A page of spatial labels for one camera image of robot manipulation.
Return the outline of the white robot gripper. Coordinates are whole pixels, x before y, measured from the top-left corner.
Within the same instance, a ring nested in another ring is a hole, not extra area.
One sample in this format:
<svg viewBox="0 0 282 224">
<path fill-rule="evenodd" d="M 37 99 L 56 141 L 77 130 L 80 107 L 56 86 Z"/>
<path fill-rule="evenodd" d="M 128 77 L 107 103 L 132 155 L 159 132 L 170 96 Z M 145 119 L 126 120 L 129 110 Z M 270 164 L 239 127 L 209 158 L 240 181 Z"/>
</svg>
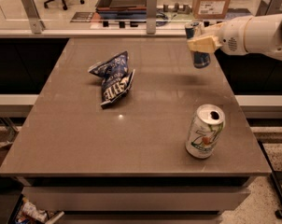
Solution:
<svg viewBox="0 0 282 224">
<path fill-rule="evenodd" d="M 237 17 L 232 20 L 205 26 L 199 25 L 199 34 L 187 41 L 189 50 L 214 53 L 221 49 L 228 55 L 246 55 L 245 32 L 251 16 Z"/>
</svg>

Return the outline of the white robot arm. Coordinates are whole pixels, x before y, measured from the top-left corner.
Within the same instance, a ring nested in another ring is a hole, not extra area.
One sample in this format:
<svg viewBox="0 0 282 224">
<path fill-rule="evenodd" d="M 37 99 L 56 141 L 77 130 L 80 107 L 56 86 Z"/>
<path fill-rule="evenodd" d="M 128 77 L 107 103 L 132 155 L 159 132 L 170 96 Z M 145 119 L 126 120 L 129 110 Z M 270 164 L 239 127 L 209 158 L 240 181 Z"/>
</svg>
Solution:
<svg viewBox="0 0 282 224">
<path fill-rule="evenodd" d="M 282 13 L 266 16 L 242 16 L 204 27 L 195 26 L 187 41 L 189 50 L 228 55 L 259 53 L 282 61 Z"/>
</svg>

